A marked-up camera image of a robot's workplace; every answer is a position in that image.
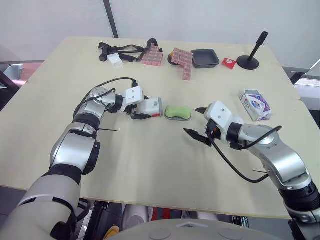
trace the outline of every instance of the black stand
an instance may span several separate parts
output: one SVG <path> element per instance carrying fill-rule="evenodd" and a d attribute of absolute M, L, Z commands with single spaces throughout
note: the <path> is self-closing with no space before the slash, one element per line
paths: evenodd
<path fill-rule="evenodd" d="M 254 55 L 256 54 L 258 48 L 264 43 L 267 36 L 268 36 L 268 33 L 266 31 L 261 33 L 258 41 L 256 41 L 256 46 L 254 47 L 250 56 L 243 55 L 238 57 L 238 59 L 236 60 L 236 63 L 241 68 L 247 69 L 247 70 L 255 70 L 259 67 L 259 62 L 257 59 L 254 58 Z"/>

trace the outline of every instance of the tissue box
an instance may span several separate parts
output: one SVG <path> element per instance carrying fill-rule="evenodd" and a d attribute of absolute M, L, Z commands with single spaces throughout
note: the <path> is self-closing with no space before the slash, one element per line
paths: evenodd
<path fill-rule="evenodd" d="M 258 90 L 244 90 L 239 97 L 253 121 L 271 118 L 271 108 Z"/>

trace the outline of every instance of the silver robot arm segment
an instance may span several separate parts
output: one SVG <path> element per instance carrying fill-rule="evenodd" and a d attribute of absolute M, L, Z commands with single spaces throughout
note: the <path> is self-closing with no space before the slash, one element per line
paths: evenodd
<path fill-rule="evenodd" d="M 204 117 L 209 121 L 206 133 L 212 135 L 218 128 L 223 143 L 236 150 L 247 149 L 261 160 L 292 219 L 299 226 L 314 224 L 315 235 L 319 236 L 320 194 L 303 160 L 281 141 L 277 128 L 243 124 L 220 101 L 210 104 Z"/>
<path fill-rule="evenodd" d="M 96 87 L 77 107 L 72 123 L 52 148 L 49 171 L 36 180 L 10 214 L 0 239 L 70 238 L 77 222 L 81 177 L 94 170 L 99 156 L 96 138 L 104 113 L 131 114 L 144 101 L 139 86 L 122 95 L 107 92 Z"/>

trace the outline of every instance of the pink package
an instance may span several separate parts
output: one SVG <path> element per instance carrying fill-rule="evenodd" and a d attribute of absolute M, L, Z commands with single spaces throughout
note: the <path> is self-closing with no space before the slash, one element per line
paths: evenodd
<path fill-rule="evenodd" d="M 191 79 L 192 59 L 192 52 L 184 51 L 179 48 L 173 50 L 171 62 L 183 66 L 183 80 Z"/>
<path fill-rule="evenodd" d="M 154 43 L 151 43 L 151 48 L 143 55 L 141 63 L 160 67 L 163 59 L 164 54 L 159 52 L 159 47 L 155 46 Z"/>

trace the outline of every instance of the green sponge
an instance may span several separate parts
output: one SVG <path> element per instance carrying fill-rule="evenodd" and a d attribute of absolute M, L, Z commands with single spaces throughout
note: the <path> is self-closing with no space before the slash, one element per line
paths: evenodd
<path fill-rule="evenodd" d="M 164 115 L 170 120 L 188 121 L 191 118 L 191 109 L 186 106 L 168 105 Z"/>

